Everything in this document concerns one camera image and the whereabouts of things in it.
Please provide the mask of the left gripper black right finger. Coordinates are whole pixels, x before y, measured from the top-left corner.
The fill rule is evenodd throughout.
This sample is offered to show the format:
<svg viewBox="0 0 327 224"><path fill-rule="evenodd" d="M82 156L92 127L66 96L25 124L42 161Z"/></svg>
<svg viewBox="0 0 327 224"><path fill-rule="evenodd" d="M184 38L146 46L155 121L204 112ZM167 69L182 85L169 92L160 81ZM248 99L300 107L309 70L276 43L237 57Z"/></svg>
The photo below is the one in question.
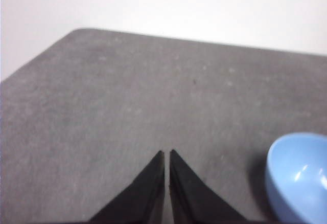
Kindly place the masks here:
<svg viewBox="0 0 327 224"><path fill-rule="evenodd" d="M170 152L170 184L191 223L246 220L209 188L174 149Z"/></svg>

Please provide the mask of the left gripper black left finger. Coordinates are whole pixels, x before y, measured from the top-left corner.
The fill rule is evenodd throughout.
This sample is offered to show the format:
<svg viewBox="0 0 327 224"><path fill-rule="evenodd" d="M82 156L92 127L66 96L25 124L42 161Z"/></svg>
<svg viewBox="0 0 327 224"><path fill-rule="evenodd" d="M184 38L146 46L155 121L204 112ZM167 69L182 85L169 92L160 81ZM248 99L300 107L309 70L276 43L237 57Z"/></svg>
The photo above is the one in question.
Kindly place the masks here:
<svg viewBox="0 0 327 224"><path fill-rule="evenodd" d="M132 183L105 205L89 223L148 223L165 192L165 154L158 151Z"/></svg>

